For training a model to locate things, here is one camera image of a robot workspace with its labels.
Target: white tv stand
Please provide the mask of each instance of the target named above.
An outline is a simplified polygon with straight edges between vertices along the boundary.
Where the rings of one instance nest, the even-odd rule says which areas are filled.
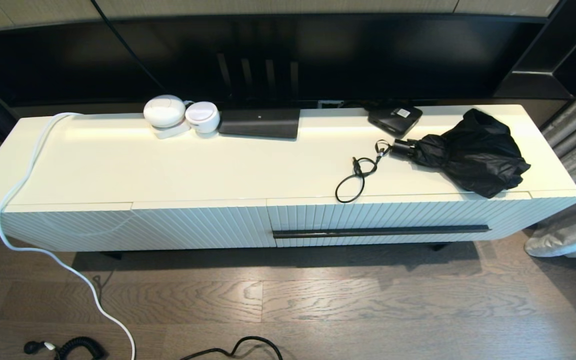
[[[506,237],[576,203],[576,185],[520,105],[477,105],[510,127],[530,170],[492,199],[438,170],[386,157],[354,203],[337,184],[352,157],[375,157],[363,109],[302,110],[296,141],[160,140],[142,114],[66,118],[3,215],[7,234],[52,251],[335,246]],[[472,106],[421,107],[407,134],[456,125]],[[23,118],[0,148],[0,200],[25,173],[50,117]],[[340,195],[351,196],[348,181]]]

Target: umbrella strap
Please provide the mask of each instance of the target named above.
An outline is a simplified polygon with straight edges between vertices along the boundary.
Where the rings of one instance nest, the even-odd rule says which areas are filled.
[[[374,161],[372,159],[369,159],[368,157],[360,157],[358,159],[353,157],[352,158],[352,172],[353,172],[353,174],[350,176],[347,176],[346,178],[341,180],[341,182],[339,182],[339,185],[336,186],[336,189],[334,189],[334,197],[336,198],[336,200],[339,203],[343,203],[343,204],[352,203],[355,200],[357,200],[359,198],[359,196],[361,196],[362,192],[364,192],[364,187],[366,186],[366,177],[374,174],[377,171],[377,164],[379,164],[379,161],[382,159],[382,157],[384,157],[384,155],[388,154],[388,152],[391,151],[391,148],[393,148],[393,147],[391,146],[390,143],[388,143],[388,141],[380,139],[379,141],[377,141],[374,144],[374,149],[377,151],[377,158],[375,158]],[[370,169],[370,171],[363,172],[361,162],[371,163],[372,169]],[[359,189],[359,192],[353,198],[350,198],[349,200],[340,199],[339,198],[339,188],[345,182],[347,182],[348,180],[350,180],[352,178],[359,178],[359,180],[361,181],[361,188]]]

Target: small black device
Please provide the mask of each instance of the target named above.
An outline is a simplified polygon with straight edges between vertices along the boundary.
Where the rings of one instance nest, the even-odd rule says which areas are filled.
[[[395,137],[402,137],[419,121],[422,114],[416,107],[389,107],[370,110],[368,121]]]
[[[297,139],[300,109],[222,110],[219,133]]]

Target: black umbrella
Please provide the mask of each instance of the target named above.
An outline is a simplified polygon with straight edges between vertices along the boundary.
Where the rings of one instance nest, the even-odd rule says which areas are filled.
[[[477,109],[466,112],[442,135],[396,139],[390,152],[407,155],[421,166],[441,168],[457,185],[486,198],[516,187],[530,169],[508,126]]]

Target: white device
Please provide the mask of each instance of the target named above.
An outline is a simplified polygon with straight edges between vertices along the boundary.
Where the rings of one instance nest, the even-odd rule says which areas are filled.
[[[174,95],[160,95],[152,98],[143,108],[143,118],[151,125],[153,134],[166,139],[190,130],[184,119],[186,105]]]
[[[185,119],[195,132],[210,134],[217,130],[217,126],[219,126],[219,110],[212,102],[195,102],[185,111]]]

